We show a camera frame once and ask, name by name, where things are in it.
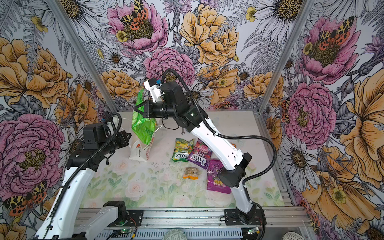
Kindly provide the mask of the green Lays chips bag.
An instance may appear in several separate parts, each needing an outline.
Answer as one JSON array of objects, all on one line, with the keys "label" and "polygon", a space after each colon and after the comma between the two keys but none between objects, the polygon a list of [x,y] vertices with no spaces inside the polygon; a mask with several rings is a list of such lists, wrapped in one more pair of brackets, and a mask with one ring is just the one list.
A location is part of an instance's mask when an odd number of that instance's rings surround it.
[{"label": "green Lays chips bag", "polygon": [[[140,90],[137,96],[137,103],[144,102],[144,91]],[[157,121],[155,119],[132,119],[132,130],[144,145],[149,145],[155,134]]]}]

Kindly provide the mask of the white floral paper bag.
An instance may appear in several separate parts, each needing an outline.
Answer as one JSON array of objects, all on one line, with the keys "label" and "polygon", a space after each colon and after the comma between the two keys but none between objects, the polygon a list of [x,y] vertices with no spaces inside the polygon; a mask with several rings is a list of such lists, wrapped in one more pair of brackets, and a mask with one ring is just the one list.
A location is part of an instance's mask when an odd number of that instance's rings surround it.
[{"label": "white floral paper bag", "polygon": [[125,160],[147,162],[150,158],[150,151],[154,143],[156,132],[163,127],[159,125],[159,121],[156,120],[155,132],[151,138],[151,142],[144,144],[132,130],[132,119],[122,118],[122,130],[132,134],[129,145],[123,149],[123,157]]}]

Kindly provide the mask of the purple Lotte gummy bag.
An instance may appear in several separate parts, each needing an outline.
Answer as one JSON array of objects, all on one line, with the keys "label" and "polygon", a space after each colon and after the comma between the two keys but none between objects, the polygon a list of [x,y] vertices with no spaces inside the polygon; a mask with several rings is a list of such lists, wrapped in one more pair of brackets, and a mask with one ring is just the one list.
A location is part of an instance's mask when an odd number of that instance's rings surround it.
[{"label": "purple Lotte gummy bag", "polygon": [[218,159],[210,159],[209,166],[207,169],[207,190],[230,194],[231,189],[226,186],[219,178],[219,173],[223,168],[223,164]]}]

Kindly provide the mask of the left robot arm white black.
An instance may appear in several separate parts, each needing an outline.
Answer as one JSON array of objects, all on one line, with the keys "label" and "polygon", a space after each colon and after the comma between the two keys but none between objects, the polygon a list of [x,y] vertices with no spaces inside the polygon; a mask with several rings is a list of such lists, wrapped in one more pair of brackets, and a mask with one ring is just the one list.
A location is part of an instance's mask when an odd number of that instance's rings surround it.
[{"label": "left robot arm white black", "polygon": [[34,235],[35,240],[92,240],[111,223],[127,218],[122,201],[108,203],[97,217],[80,230],[75,221],[86,189],[100,163],[108,160],[116,150],[129,145],[131,134],[121,130],[122,121],[106,121],[83,128],[84,140],[70,155],[63,184],[49,215]]}]

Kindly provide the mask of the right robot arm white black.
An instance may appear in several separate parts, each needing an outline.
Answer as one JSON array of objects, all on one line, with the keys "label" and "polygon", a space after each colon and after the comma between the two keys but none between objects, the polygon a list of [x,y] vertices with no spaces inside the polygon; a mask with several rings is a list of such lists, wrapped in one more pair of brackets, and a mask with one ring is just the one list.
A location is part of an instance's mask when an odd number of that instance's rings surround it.
[{"label": "right robot arm white black", "polygon": [[139,104],[134,110],[146,119],[173,118],[181,128],[192,133],[213,151],[224,166],[219,173],[219,179],[231,188],[239,212],[237,219],[248,225],[256,212],[256,207],[251,203],[243,181],[252,156],[236,149],[228,140],[221,138],[208,115],[199,107],[192,95],[185,93],[178,83],[158,85],[157,80],[150,79],[144,86],[152,98]]}]

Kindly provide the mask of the green Foxs candy bag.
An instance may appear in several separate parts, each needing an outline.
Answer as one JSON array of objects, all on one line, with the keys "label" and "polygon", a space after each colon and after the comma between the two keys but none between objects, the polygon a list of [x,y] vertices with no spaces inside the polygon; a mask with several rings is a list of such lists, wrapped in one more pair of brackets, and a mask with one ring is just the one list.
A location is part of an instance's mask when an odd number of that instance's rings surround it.
[{"label": "green Foxs candy bag", "polygon": [[173,162],[188,162],[188,157],[194,147],[194,139],[187,141],[185,139],[176,138],[174,152],[172,155]]}]

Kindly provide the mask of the purple Foxs berries candy bag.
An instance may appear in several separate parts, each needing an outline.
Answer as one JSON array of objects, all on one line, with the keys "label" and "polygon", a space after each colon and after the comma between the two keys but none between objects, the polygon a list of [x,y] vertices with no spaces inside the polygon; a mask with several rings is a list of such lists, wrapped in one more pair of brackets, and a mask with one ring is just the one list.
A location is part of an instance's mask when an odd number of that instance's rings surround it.
[{"label": "purple Foxs berries candy bag", "polygon": [[200,139],[197,140],[187,160],[206,170],[213,151]]}]

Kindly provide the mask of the small tan snack packet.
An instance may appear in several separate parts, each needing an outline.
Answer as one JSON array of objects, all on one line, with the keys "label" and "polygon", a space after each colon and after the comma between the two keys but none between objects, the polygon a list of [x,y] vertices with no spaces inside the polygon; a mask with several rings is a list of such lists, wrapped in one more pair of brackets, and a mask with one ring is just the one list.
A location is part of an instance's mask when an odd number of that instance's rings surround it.
[{"label": "small tan snack packet", "polygon": [[196,167],[186,167],[183,179],[198,180],[199,179],[199,169]]}]

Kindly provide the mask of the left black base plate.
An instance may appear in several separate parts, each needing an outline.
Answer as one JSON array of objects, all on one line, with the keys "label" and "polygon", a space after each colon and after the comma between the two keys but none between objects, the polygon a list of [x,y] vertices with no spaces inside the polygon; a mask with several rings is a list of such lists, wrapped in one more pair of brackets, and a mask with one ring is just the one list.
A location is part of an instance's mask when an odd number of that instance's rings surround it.
[{"label": "left black base plate", "polygon": [[126,210],[125,213],[118,211],[118,218],[108,227],[140,227],[143,215],[143,210]]}]

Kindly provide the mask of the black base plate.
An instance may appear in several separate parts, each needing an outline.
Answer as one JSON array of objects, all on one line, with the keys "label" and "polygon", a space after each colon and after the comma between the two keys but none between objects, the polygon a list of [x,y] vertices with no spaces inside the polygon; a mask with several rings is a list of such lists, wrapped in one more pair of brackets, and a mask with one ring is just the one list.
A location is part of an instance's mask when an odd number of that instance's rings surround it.
[{"label": "black base plate", "polygon": [[235,208],[224,209],[224,222],[227,226],[261,226],[266,219],[260,208],[253,207],[248,213]]},{"label": "black base plate", "polygon": [[126,210],[125,213],[118,211],[118,218],[108,227],[140,227],[143,215],[143,210]]}]

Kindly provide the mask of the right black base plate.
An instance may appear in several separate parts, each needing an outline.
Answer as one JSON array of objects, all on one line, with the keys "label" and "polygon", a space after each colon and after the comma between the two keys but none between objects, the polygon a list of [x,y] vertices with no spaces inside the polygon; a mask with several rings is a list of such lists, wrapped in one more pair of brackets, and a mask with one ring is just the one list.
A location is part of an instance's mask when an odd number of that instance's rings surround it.
[{"label": "right black base plate", "polygon": [[235,208],[224,209],[224,222],[227,226],[261,226],[266,219],[260,208],[253,207],[248,213]]}]

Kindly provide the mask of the aluminium mounting rail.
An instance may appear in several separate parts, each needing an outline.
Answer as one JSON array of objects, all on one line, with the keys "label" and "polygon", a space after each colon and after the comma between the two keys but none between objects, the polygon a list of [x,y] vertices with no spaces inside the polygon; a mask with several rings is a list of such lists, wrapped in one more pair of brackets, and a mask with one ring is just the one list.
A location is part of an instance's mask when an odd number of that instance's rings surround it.
[{"label": "aluminium mounting rail", "polygon": [[256,239],[257,233],[248,234],[255,227],[265,240],[280,240],[288,232],[295,232],[305,240],[316,239],[310,220],[303,207],[263,207],[266,223],[261,226],[227,226],[224,208],[147,208],[143,210],[140,227],[106,227],[97,240],[106,239],[112,232],[120,231],[117,237],[129,239],[136,232],[137,240],[161,239],[167,230],[181,229],[188,239]]}]

